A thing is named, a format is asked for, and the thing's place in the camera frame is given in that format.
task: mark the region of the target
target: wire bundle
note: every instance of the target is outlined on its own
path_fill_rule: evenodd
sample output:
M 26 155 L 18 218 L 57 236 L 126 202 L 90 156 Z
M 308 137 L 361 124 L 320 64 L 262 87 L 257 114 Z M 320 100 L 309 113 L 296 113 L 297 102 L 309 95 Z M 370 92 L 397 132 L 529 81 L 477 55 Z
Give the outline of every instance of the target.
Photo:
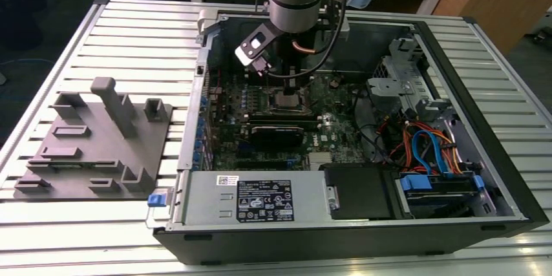
M 416 132 L 416 134 L 410 135 L 408 133 L 409 127 L 418 128 L 418 131 Z M 442 132 L 430 128 L 429 125 L 421 122 L 408 122 L 406 125 L 404 126 L 402 142 L 401 142 L 401 145 L 405 146 L 404 149 L 405 149 L 405 155 L 406 155 L 406 161 L 405 161 L 404 166 L 410 167 L 412 158 L 416 158 L 417 162 L 420 162 L 422 167 L 414 167 L 412 168 L 412 171 L 424 170 L 425 172 L 429 172 L 430 170 L 428 163 L 425 163 L 424 159 L 420 157 L 417 153 L 417 139 L 420 136 L 428 136 L 430 138 L 430 142 L 433 144 L 433 150 L 436 153 L 436 162 L 437 162 L 438 170 L 441 171 L 441 173 L 449 172 L 457 175 L 461 174 L 461 169 L 460 169 L 460 166 L 457 165 L 457 149 L 456 149 L 456 146 L 453 145 L 453 142 L 442 134 Z M 449 144 L 450 147 L 444 149 L 442 145 L 445 143 Z

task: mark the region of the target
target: green circuit board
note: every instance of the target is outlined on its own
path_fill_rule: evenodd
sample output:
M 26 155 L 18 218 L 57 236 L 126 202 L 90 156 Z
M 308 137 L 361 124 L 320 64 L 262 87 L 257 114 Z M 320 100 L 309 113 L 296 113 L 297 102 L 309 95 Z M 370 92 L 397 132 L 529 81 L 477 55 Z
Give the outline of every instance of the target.
M 273 95 L 278 87 L 249 86 L 229 81 L 218 108 L 224 116 L 214 120 L 216 138 L 213 169 L 232 170 L 304 170 L 309 153 L 330 154 L 332 162 L 365 162 L 360 140 L 350 119 L 353 94 L 348 85 L 330 88 L 332 75 L 317 75 L 300 90 L 301 105 L 293 112 L 314 116 L 314 130 L 304 131 L 301 145 L 281 152 L 256 151 L 248 141 L 248 116 L 273 116 L 286 113 L 273 109 Z

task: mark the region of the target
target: copper pipe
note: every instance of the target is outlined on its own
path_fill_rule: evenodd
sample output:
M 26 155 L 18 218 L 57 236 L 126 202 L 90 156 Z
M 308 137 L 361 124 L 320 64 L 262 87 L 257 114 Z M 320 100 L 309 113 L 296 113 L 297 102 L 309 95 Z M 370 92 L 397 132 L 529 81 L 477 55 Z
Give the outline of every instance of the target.
M 300 51 L 301 53 L 305 53 L 305 54 L 316 54 L 316 50 L 314 50 L 314 49 L 301 47 L 301 46 L 298 45 L 298 43 L 297 43 L 297 41 L 296 41 L 296 40 L 293 40 L 293 41 L 292 41 L 292 46 L 293 46 L 293 48 L 294 48 L 297 51 Z

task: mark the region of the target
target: motherboard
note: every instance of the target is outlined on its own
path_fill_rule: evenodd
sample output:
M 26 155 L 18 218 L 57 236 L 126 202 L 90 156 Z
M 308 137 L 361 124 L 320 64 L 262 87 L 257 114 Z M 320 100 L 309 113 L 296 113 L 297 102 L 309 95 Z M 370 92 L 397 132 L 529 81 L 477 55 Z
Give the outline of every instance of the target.
M 314 75 L 297 91 L 213 78 L 213 170 L 309 170 L 324 162 L 362 163 L 350 117 L 353 84 Z

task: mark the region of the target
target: gray plastic peg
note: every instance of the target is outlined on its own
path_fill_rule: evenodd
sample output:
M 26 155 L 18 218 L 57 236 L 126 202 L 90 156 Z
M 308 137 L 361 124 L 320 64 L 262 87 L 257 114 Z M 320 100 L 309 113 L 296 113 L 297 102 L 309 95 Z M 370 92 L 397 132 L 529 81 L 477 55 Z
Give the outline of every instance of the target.
M 105 111 L 113 120 L 124 138 L 134 137 L 136 128 L 132 124 L 132 116 L 122 106 L 120 97 L 114 91 L 114 79 L 110 77 L 96 77 L 92 86 L 92 94 L 96 94 L 105 105 Z

